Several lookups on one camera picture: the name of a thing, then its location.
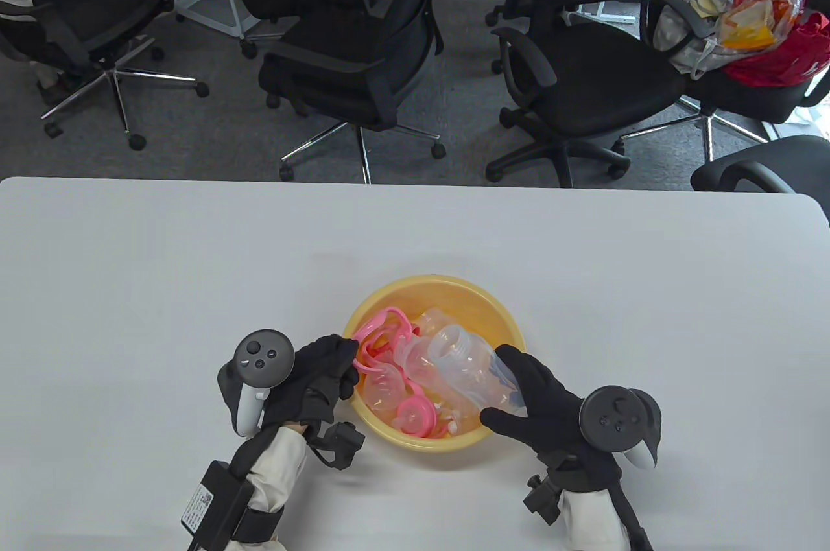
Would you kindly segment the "person's right hand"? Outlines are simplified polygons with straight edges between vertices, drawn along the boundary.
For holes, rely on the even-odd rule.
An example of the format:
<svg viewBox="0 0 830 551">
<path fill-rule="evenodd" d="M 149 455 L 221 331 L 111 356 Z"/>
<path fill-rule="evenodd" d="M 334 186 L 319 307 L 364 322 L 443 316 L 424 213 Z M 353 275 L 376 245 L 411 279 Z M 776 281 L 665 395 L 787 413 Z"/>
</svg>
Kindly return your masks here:
<svg viewBox="0 0 830 551">
<path fill-rule="evenodd" d="M 589 444 L 579 428 L 581 398 L 564 385 L 542 362 L 515 347 L 499 346 L 498 358 L 514 374 L 527 406 L 525 417 L 497 408 L 480 412 L 480 423 L 492 432 L 528 445 L 539 456 L 566 451 L 576 460 L 572 470 L 582 470 L 589 480 L 588 492 L 607 491 L 617 485 L 622 471 L 615 458 Z"/>
</svg>

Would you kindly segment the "person's left hand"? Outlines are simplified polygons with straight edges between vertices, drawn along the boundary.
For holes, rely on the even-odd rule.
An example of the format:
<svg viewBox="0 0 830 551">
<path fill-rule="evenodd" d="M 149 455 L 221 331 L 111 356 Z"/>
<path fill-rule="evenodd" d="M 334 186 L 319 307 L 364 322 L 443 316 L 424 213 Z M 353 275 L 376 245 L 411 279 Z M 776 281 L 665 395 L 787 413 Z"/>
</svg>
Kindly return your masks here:
<svg viewBox="0 0 830 551">
<path fill-rule="evenodd" d="M 359 381 L 353 365 L 358 349 L 358 341 L 337 334 L 303 346 L 287 379 L 270 391 L 261 429 L 334 423 L 337 403 L 350 399 Z"/>
</svg>

